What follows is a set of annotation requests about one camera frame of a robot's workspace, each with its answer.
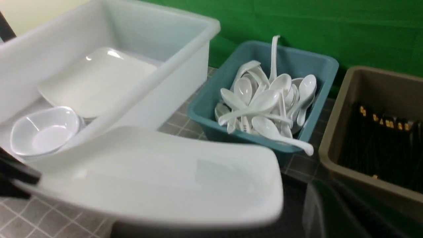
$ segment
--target white plastic spoon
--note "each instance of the white plastic spoon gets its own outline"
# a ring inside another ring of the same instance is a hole
[[[233,110],[240,110],[247,107],[245,103],[230,90],[220,89],[220,95],[225,104]]]
[[[264,83],[267,87],[270,86],[269,79],[267,78],[266,74],[263,72],[263,70],[261,69],[260,66],[258,66],[256,68],[249,69],[247,72],[250,73],[253,76],[257,75],[258,79],[260,79],[261,83]]]
[[[262,116],[255,116],[252,119],[253,128],[262,136],[274,141],[280,141],[301,148],[308,156],[312,156],[314,148],[311,144],[296,139],[281,136],[276,125],[269,119]]]
[[[253,94],[253,87],[250,80],[246,77],[238,79],[233,86],[233,92],[244,102],[246,107],[250,103]],[[247,133],[251,132],[250,123],[246,116],[241,117],[241,129]]]
[[[259,113],[270,111],[279,100],[279,93],[275,90],[266,90],[257,96],[256,100],[250,103],[247,108],[234,111],[219,118],[219,125],[224,125],[231,118],[237,118],[246,115],[257,115]]]
[[[250,73],[246,73],[242,77],[247,78],[247,79],[250,80],[251,87],[253,89],[252,95],[254,95],[255,92],[257,91],[257,88],[258,88],[258,82],[257,82],[257,80]]]
[[[313,93],[312,93],[312,97],[309,98],[309,99],[307,99],[305,101],[305,103],[299,108],[298,116],[297,116],[297,124],[299,126],[301,126],[301,127],[304,125],[305,115],[307,113],[307,109],[313,103],[314,96],[315,96],[316,89],[317,89],[317,80],[316,80],[316,77],[314,75],[308,75],[308,76],[306,76],[302,80],[301,84],[303,84],[303,82],[304,82],[304,84],[307,84],[309,90],[313,89]]]
[[[241,65],[239,67],[239,69],[238,69],[238,72],[236,73],[235,81],[238,80],[238,79],[240,79],[242,77],[242,75],[244,73],[246,73],[248,70],[253,69],[253,68],[256,68],[256,67],[259,67],[260,64],[261,63],[258,62],[257,60],[252,60],[250,62],[247,62],[247,63]]]
[[[236,111],[246,107],[243,101],[230,90],[220,89],[220,95],[222,96],[222,99],[225,102],[225,104],[228,105],[232,109],[232,111]],[[236,130],[237,124],[239,124],[239,122],[236,118],[228,121],[227,129],[226,129],[228,134],[232,134]]]
[[[280,113],[280,116],[286,118],[286,106],[285,106],[285,100],[284,100],[283,91],[284,90],[282,90],[282,92],[280,93],[281,94],[281,98],[282,98],[282,103],[281,103],[282,104],[282,111]],[[285,137],[288,137],[288,138],[293,138],[291,129],[287,125],[282,125],[282,124],[280,125],[280,134],[282,136],[285,136]]]
[[[235,82],[233,93],[241,99],[241,101],[248,105],[253,95],[253,86],[249,79],[242,77]]]
[[[306,105],[313,99],[316,92],[317,81],[314,75],[307,75],[302,81],[298,89],[299,101],[288,112],[288,118],[294,121],[293,115],[297,113],[301,107]]]
[[[270,75],[269,75],[269,83],[272,83],[277,76],[277,64],[276,64],[276,57],[277,57],[277,41],[279,40],[280,36],[274,36],[272,39],[272,55],[270,61]]]
[[[307,109],[313,104],[315,97],[316,96],[314,96],[313,99],[310,100],[310,102],[305,107],[300,108],[300,110],[298,111],[297,125],[302,127],[305,124],[305,115],[307,113]]]
[[[223,103],[218,103],[216,107],[214,108],[214,117],[216,118],[216,121],[219,120],[219,117],[230,113],[229,108],[226,107]]]

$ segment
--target white plastic tray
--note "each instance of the white plastic tray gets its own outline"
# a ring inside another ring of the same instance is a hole
[[[120,221],[184,227],[268,224],[283,207],[275,154],[118,127],[27,165],[41,172],[21,188]]]

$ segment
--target green cloth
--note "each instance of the green cloth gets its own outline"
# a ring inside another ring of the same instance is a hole
[[[146,0],[218,19],[209,65],[219,67],[242,42],[271,42],[334,57],[335,85],[366,65],[423,76],[422,0]]]

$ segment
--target white square plate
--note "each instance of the white square plate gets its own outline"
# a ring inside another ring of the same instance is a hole
[[[67,106],[79,116],[92,119],[112,108],[156,69],[104,47],[41,82],[38,91],[53,106]]]

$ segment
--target white bowl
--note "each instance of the white bowl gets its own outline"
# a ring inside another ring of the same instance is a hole
[[[37,156],[56,151],[80,129],[79,116],[68,107],[55,107],[16,121],[10,136],[12,151],[20,156]]]

